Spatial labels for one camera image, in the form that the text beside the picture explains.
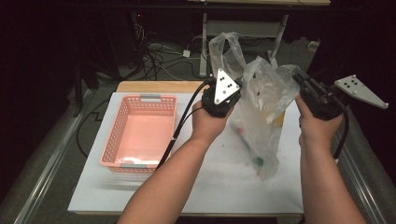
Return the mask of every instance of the white table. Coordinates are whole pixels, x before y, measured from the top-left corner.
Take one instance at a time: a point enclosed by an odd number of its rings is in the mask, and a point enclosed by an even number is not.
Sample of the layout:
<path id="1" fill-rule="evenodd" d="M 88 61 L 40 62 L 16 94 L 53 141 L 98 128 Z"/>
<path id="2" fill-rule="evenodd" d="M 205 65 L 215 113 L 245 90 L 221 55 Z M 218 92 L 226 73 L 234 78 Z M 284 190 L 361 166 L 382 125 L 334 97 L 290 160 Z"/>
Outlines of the white table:
<path id="1" fill-rule="evenodd" d="M 120 214 L 134 191 L 147 178 L 112 173 L 99 163 L 122 95 L 113 94 L 91 153 L 82 171 L 68 211 L 77 214 Z M 190 93 L 175 93 L 180 119 Z M 247 146 L 227 124 L 208 150 L 191 196 L 182 211 L 187 216 L 282 217 L 303 214 L 300 181 L 299 111 L 292 103 L 286 111 L 279 142 L 276 175 L 261 181 L 252 165 Z M 175 148 L 191 133 L 186 122 Z"/>

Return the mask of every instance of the basket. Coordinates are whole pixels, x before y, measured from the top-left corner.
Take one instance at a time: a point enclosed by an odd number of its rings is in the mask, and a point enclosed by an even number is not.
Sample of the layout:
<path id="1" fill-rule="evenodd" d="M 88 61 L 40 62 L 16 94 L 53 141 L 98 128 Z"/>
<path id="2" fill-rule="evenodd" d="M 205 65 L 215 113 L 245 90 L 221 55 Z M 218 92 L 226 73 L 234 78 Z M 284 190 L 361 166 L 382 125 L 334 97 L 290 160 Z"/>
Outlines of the basket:
<path id="1" fill-rule="evenodd" d="M 175 129 L 174 95 L 125 95 L 100 163 L 113 172 L 152 173 Z"/>

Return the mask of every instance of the plastic bag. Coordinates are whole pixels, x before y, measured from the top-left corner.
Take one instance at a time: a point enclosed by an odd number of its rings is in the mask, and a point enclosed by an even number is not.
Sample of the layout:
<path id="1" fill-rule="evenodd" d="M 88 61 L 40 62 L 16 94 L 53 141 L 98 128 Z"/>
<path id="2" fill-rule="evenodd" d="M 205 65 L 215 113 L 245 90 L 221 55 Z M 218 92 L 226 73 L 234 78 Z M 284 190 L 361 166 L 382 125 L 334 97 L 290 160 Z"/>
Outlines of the plastic bag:
<path id="1" fill-rule="evenodd" d="M 223 54 L 225 40 L 230 48 Z M 214 71 L 222 68 L 232 79 L 243 76 L 241 99 L 230 121 L 247 143 L 257 174 L 262 180 L 269 179 L 279 166 L 283 115 L 300 89 L 292 79 L 300 68 L 290 64 L 274 69 L 261 57 L 246 64 L 236 33 L 215 37 L 209 50 Z"/>

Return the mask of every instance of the person's right arm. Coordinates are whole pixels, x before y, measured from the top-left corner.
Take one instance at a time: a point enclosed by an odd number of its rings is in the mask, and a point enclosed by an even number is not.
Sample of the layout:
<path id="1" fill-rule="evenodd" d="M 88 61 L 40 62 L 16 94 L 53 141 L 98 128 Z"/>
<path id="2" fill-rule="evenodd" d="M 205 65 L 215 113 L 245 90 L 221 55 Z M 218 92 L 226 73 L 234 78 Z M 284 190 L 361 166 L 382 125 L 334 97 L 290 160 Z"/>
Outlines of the person's right arm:
<path id="1" fill-rule="evenodd" d="M 301 179 L 306 223 L 366 223 L 353 202 L 332 157 L 331 144 L 342 122 L 316 119 L 303 98 L 300 110 Z"/>

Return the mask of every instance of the forearm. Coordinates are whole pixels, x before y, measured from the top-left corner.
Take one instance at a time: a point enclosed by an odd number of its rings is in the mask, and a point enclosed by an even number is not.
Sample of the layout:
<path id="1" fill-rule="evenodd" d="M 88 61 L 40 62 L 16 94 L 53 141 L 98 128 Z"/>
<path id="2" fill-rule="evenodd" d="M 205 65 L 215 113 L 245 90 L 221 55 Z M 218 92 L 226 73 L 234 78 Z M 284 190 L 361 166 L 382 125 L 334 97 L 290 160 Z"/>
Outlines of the forearm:
<path id="1" fill-rule="evenodd" d="M 136 191 L 119 223 L 175 223 L 210 143 L 188 140 Z"/>
<path id="2" fill-rule="evenodd" d="M 306 223 L 365 223 L 329 148 L 302 149 L 301 172 Z"/>

